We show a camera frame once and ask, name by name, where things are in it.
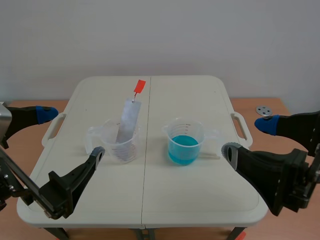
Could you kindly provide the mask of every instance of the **white table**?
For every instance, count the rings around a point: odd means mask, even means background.
[[[49,219],[37,204],[26,206],[19,199],[17,212],[22,220],[47,230],[245,228],[261,220],[266,204],[223,157],[212,158],[216,142],[205,142],[191,165],[175,166],[167,159],[167,138],[161,127],[176,117],[220,130],[225,142],[247,148],[252,144],[243,117],[234,113],[223,83],[212,76],[97,76],[83,80],[43,137],[45,148],[30,177],[41,187],[48,182],[50,171],[63,176],[85,162],[86,130],[119,118],[124,100],[133,96],[138,79],[145,80],[146,85],[137,97],[142,102],[137,159],[117,164],[106,154],[69,218]],[[246,139],[237,135],[232,117],[239,119]],[[52,137],[63,119],[57,136]]]

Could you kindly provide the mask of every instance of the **table seam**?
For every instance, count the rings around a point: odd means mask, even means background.
[[[147,161],[147,146],[148,146],[148,126],[149,126],[149,111],[150,111],[150,93],[151,93],[151,78],[150,76],[150,87],[149,87],[149,103],[148,103],[148,116],[146,122],[146,137],[145,137],[145,157],[144,157],[144,172],[143,172],[143,185],[142,185],[142,203],[141,203],[141,220],[142,225],[142,211],[144,206],[144,193],[145,193],[145,178],[146,178],[146,161]]]

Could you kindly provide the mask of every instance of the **round metal plate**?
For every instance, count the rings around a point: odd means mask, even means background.
[[[261,116],[267,117],[272,115],[272,111],[270,107],[267,106],[257,106],[256,107],[256,112],[260,114]]]

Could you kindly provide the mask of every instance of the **metal screw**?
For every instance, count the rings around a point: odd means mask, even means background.
[[[317,154],[319,150],[320,150],[320,143],[318,143],[318,145],[316,146],[314,153]]]
[[[320,170],[316,171],[314,174],[314,181],[315,182],[318,180],[319,175],[320,175]]]

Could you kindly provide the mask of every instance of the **blue gripper pad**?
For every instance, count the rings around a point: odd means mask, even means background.
[[[54,107],[42,107],[42,106],[36,106],[36,119],[38,121],[38,124],[44,124],[51,120],[53,120],[56,116],[58,116],[59,112]]]
[[[279,117],[279,115],[261,117],[255,120],[254,125],[259,131],[276,136]]]

